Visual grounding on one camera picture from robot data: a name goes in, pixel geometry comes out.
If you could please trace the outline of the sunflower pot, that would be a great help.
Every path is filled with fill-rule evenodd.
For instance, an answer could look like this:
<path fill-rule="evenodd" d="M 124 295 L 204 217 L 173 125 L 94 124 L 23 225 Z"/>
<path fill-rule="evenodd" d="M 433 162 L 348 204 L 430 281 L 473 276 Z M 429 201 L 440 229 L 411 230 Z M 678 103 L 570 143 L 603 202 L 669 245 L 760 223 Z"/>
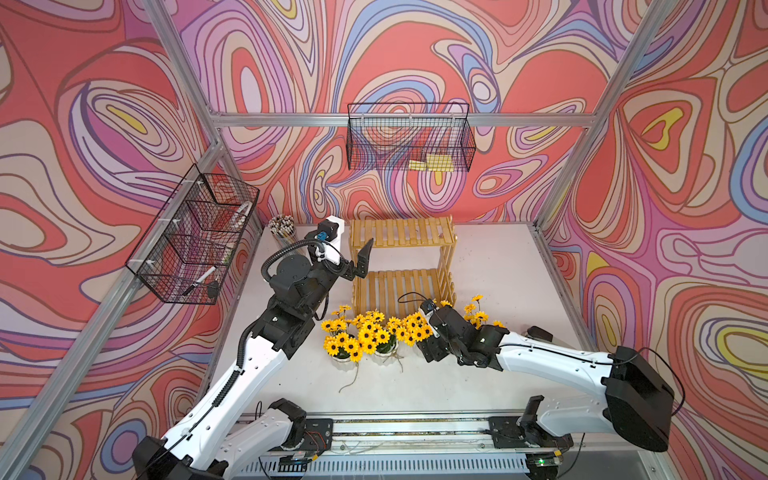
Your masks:
<path fill-rule="evenodd" d="M 464 307 L 463 319 L 477 330 L 484 326 L 506 328 L 503 322 L 492 319 L 482 308 L 483 300 L 484 296 L 482 294 L 473 296 L 471 302 Z"/>
<path fill-rule="evenodd" d="M 396 353 L 397 330 L 402 326 L 399 318 L 389 317 L 378 310 L 370 310 L 357 315 L 352 324 L 356 328 L 363 353 L 382 358 L 391 357 Z"/>
<path fill-rule="evenodd" d="M 391 317 L 386 328 L 398 342 L 408 346 L 421 343 L 433 335 L 431 327 L 421 313 L 413 313 L 403 318 Z"/>
<path fill-rule="evenodd" d="M 321 322 L 321 329 L 325 333 L 323 349 L 337 361 L 358 363 L 362 359 L 362 347 L 353 332 L 356 320 L 350 316 L 351 313 L 351 306 L 341 305 L 332 312 L 330 320 Z"/>

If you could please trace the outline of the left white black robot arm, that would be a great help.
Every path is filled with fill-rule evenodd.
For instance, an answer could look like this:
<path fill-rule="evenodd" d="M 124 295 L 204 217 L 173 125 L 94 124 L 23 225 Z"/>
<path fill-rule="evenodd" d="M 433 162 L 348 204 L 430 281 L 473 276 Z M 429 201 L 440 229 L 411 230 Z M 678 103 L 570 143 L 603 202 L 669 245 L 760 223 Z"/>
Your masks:
<path fill-rule="evenodd" d="M 268 380 L 307 339 L 340 278 L 368 273 L 374 242 L 356 260 L 318 232 L 271 255 L 261 267 L 273 290 L 265 310 L 244 329 L 234 362 L 192 410 L 162 437 L 145 437 L 132 453 L 139 479 L 231 479 L 276 447 L 294 448 L 305 434 L 306 413 L 286 399 L 273 402 L 248 426 L 233 427 Z"/>

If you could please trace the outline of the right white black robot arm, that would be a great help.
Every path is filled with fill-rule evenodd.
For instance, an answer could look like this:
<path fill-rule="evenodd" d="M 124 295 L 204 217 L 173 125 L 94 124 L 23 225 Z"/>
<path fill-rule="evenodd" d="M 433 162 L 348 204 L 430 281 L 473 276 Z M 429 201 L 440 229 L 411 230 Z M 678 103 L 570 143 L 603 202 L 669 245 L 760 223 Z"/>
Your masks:
<path fill-rule="evenodd" d="M 642 354 L 629 347 L 589 352 L 529 338 L 502 326 L 475 327 L 454 308 L 421 302 L 431 333 L 426 358 L 455 357 L 460 366 L 518 372 L 576 390 L 569 398 L 534 395 L 516 428 L 542 445 L 573 433 L 615 433 L 651 452 L 669 447 L 674 413 L 672 387 Z"/>

